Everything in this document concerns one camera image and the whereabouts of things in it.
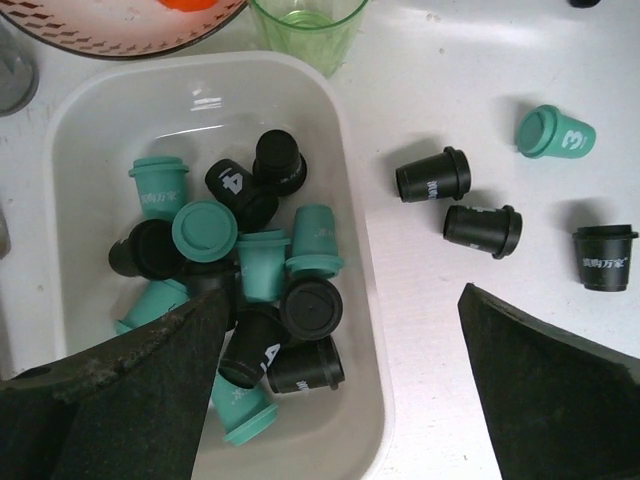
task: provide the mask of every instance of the white table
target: white table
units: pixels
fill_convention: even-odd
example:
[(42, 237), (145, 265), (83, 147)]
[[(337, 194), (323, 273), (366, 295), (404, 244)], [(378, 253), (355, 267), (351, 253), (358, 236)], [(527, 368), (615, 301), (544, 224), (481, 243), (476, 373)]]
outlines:
[[(640, 356), (638, 259), (626, 293), (589, 292), (573, 276), (567, 232), (589, 212), (640, 228), (638, 19), (640, 3), (631, 0), (584, 11), (564, 0), (372, 0), (332, 83), (350, 116), (394, 384), (396, 431), (380, 478), (500, 478), (457, 314), (467, 282)], [(182, 55), (256, 48), (254, 35), (245, 12)], [(114, 65), (20, 38), (41, 85), (29, 107), (0, 119), (0, 200), (12, 240), (0, 268), (5, 378), (53, 359), (41, 161), (47, 123), (75, 86)], [(515, 122), (536, 103), (594, 125), (594, 151), (580, 160), (514, 152)], [(496, 261), (443, 241), (442, 202), (397, 198), (393, 169), (449, 144), (471, 163), (473, 192), (464, 203), (508, 203), (523, 214), (511, 257)]]

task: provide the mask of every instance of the transparent glass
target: transparent glass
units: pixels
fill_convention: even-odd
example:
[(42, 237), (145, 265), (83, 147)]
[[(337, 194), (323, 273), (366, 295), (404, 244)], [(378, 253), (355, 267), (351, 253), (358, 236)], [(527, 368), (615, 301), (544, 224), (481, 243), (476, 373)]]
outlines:
[(265, 44), (307, 62), (329, 77), (358, 33), (369, 0), (251, 0)]
[(0, 117), (25, 107), (37, 86), (35, 65), (0, 23)]

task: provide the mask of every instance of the pink plate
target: pink plate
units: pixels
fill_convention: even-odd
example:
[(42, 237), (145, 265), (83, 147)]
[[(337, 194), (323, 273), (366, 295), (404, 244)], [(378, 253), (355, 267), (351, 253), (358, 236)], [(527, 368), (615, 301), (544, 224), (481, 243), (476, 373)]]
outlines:
[(175, 52), (234, 19), (246, 0), (183, 13), (158, 0), (0, 0), (0, 12), (38, 40), (88, 57), (127, 60)]

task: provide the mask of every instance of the white tray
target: white tray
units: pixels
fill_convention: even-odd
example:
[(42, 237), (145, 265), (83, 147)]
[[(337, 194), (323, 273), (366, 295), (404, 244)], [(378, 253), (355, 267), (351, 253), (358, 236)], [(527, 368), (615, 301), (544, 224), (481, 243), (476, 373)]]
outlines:
[(345, 315), (334, 338), (347, 381), (336, 392), (278, 396), (277, 422), (240, 448), (222, 441), (210, 412), (194, 478), (359, 478), (380, 464), (393, 424), (366, 225), (342, 108), (325, 79), (291, 57), (232, 53), (116, 67), (63, 103), (45, 145), (56, 351), (63, 357), (113, 337), (113, 321), (144, 285), (107, 263), (112, 243), (141, 220), (127, 176), (133, 160), (178, 155), (191, 167), (192, 197), (211, 198), (207, 169), (226, 157), (250, 166), (272, 128), (291, 132), (309, 163), (305, 186), (272, 225), (291, 232), (295, 208), (309, 202), (336, 215), (346, 266), (335, 281)]

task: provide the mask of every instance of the glass rim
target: glass rim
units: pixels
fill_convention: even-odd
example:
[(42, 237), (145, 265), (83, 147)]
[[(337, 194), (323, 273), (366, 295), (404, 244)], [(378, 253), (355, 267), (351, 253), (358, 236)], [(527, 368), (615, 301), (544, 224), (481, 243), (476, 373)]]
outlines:
[(324, 27), (299, 27), (297, 25), (292, 25), (290, 23), (283, 22), (279, 18), (274, 17), (269, 12), (267, 12), (260, 5), (259, 0), (249, 0), (249, 3), (251, 4), (251, 6), (255, 6), (258, 9), (258, 11), (261, 12), (262, 14), (264, 14), (267, 18), (269, 18), (269, 19), (273, 20), (274, 22), (282, 25), (283, 27), (288, 27), (288, 28), (291, 28), (293, 30), (300, 30), (300, 31), (305, 31), (305, 32), (320, 32), (322, 30), (329, 30), (331, 28), (335, 28), (335, 27), (338, 27), (340, 25), (343, 25), (343, 24), (347, 23), (349, 20), (354, 18), (356, 15), (358, 15), (358, 13), (360, 13), (362, 11), (362, 9), (365, 7), (365, 5), (367, 3), (369, 3), (369, 0), (361, 0), (360, 5), (358, 5), (358, 7), (356, 9), (354, 9), (353, 12), (351, 12), (349, 15), (344, 17), (342, 20), (338, 20), (337, 22), (334, 22), (331, 25), (326, 25)]

